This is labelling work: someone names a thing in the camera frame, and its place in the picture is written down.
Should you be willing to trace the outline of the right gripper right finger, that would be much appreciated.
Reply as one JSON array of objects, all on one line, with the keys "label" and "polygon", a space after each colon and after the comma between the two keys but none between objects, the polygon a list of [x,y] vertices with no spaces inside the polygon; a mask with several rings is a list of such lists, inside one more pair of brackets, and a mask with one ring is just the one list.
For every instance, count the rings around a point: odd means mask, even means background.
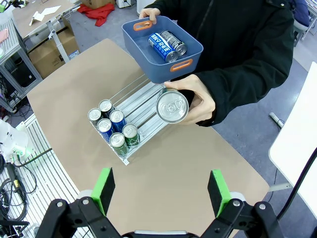
[{"label": "right gripper right finger", "polygon": [[227,238],[233,230],[244,231],[249,238],[284,237],[271,204],[260,201],[252,206],[234,198],[220,170],[211,171],[208,192],[215,219],[201,237]]}]

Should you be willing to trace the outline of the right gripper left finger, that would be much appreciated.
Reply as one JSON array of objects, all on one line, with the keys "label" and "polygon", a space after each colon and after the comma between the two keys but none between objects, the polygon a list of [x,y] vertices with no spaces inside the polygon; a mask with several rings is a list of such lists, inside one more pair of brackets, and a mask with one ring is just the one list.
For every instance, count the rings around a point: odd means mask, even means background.
[{"label": "right gripper left finger", "polygon": [[53,200],[39,226],[37,238],[71,238],[78,228],[87,227],[95,238],[119,238],[121,235],[106,217],[115,182],[112,168],[102,169],[90,195],[68,203]]}]

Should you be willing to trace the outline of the person's left hand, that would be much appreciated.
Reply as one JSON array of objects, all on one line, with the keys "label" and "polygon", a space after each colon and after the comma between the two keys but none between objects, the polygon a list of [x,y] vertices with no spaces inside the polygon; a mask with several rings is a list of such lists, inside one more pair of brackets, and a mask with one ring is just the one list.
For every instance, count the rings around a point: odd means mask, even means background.
[{"label": "person's left hand", "polygon": [[215,111],[215,101],[198,76],[191,74],[177,81],[165,82],[164,85],[178,91],[188,90],[194,93],[187,116],[181,121],[181,124],[195,124],[212,118]]}]

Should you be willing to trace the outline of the person's right hand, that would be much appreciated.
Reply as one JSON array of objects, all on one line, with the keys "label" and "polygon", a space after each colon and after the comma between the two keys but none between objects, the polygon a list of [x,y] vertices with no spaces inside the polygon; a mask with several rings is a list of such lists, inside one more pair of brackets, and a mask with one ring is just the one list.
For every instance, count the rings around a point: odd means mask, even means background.
[{"label": "person's right hand", "polygon": [[152,24],[157,23],[156,17],[160,15],[160,10],[158,8],[144,8],[140,11],[139,19],[148,17]]}]

